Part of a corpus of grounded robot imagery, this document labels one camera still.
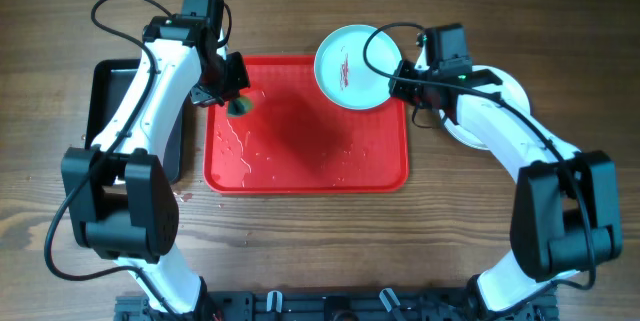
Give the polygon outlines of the white plate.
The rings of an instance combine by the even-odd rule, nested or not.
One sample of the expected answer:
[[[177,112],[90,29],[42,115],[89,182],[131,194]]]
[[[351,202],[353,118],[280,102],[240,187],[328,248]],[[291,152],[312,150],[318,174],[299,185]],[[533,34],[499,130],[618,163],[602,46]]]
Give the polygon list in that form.
[[[517,104],[528,114],[531,113],[531,103],[528,95],[521,84],[509,73],[488,65],[474,65],[472,69],[474,71],[490,70],[502,81],[502,86],[505,88],[505,91],[502,92],[503,98],[510,103]],[[471,132],[448,119],[442,110],[439,111],[439,118],[444,129],[458,142],[470,148],[482,151],[489,150],[489,148]]]

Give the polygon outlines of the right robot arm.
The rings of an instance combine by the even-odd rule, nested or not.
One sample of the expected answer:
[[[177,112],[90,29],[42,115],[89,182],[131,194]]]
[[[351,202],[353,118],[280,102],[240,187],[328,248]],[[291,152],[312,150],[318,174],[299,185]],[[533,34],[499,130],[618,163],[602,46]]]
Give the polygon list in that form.
[[[455,139],[491,152],[516,183],[510,250],[469,280],[466,319],[521,317],[559,285],[592,288],[597,266],[623,248],[614,162],[542,126],[509,74],[473,65],[462,25],[420,28],[416,44],[421,54],[399,63],[391,95],[438,114]]]

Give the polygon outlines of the green yellow sponge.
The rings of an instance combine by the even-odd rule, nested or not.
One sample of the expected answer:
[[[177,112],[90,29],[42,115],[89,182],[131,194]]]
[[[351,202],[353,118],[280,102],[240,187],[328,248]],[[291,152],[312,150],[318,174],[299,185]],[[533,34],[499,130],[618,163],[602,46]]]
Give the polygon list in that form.
[[[242,117],[254,109],[254,102],[247,96],[239,96],[228,102],[227,116],[230,118]]]

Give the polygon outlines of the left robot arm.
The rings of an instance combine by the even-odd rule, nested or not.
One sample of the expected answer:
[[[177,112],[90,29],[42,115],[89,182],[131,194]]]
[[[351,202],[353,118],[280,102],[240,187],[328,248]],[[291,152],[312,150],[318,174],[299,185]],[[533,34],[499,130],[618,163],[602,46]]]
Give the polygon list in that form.
[[[44,260],[55,276],[72,281],[53,260],[53,239],[64,214],[76,243],[112,268],[83,280],[130,273],[154,316],[217,320],[222,313],[205,281],[175,244],[179,208],[163,161],[186,100],[198,107],[231,103],[245,112],[240,92],[250,85],[240,53],[227,51],[232,25],[224,0],[183,0],[144,27],[138,69],[115,114],[88,148],[70,148],[61,163],[66,197],[49,226]]]

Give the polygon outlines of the light blue plate top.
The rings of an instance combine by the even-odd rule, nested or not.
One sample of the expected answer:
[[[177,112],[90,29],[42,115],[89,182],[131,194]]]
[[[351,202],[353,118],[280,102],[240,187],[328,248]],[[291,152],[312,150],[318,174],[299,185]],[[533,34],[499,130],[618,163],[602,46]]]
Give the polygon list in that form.
[[[329,34],[316,51],[316,83],[340,107],[369,110],[391,98],[389,78],[372,71],[363,59],[365,42],[375,31],[369,25],[341,27]]]

